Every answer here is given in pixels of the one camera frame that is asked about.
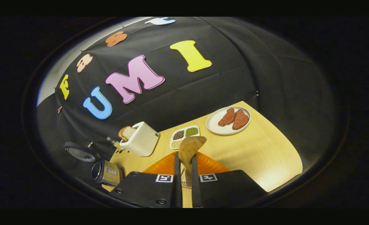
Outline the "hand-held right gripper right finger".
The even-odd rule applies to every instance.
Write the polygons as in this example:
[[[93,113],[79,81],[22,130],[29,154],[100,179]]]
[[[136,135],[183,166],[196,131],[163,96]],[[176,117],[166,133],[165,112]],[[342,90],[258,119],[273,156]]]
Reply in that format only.
[[[267,196],[260,185],[243,170],[219,173],[217,168],[200,172],[206,155],[192,159],[192,206],[194,208],[247,208],[259,206]]]

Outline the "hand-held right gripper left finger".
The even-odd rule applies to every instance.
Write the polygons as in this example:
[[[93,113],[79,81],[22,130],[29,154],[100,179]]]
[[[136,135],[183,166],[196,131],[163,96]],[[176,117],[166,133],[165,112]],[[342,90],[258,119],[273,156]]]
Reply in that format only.
[[[130,172],[109,192],[109,196],[133,208],[181,208],[182,186],[178,152],[172,152],[160,162],[171,171]]]

